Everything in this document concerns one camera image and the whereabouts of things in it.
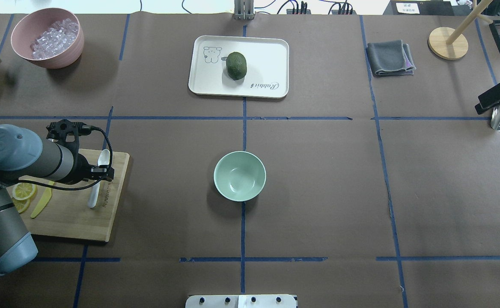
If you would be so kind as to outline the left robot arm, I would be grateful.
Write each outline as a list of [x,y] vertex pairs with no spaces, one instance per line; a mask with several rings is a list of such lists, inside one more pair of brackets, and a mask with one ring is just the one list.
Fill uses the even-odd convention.
[[80,136],[93,131],[109,141],[103,129],[81,121],[53,121],[45,138],[27,128],[0,124],[0,277],[33,261],[38,253],[9,187],[22,184],[25,176],[54,181],[62,191],[78,191],[76,184],[82,181],[92,181],[83,190],[103,180],[113,181],[111,164],[91,165],[79,153]]

